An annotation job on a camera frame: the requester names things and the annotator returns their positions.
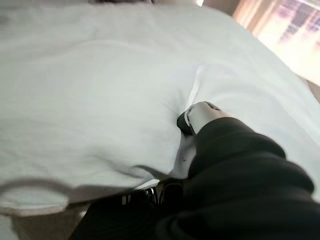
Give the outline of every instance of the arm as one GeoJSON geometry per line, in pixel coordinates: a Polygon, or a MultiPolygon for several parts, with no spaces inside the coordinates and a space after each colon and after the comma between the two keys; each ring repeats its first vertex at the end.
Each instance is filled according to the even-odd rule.
{"type": "Polygon", "coordinates": [[[194,140],[184,210],[158,223],[159,239],[320,238],[313,183],[274,141],[231,117],[209,122],[194,140]]]}

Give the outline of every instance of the person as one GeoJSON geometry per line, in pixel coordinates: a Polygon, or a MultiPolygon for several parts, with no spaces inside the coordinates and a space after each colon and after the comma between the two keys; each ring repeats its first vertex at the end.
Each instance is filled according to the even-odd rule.
{"type": "Polygon", "coordinates": [[[320,205],[312,199],[312,180],[276,142],[235,118],[222,117],[202,127],[194,143],[190,183],[179,204],[101,200],[70,239],[320,239],[320,205]]]}

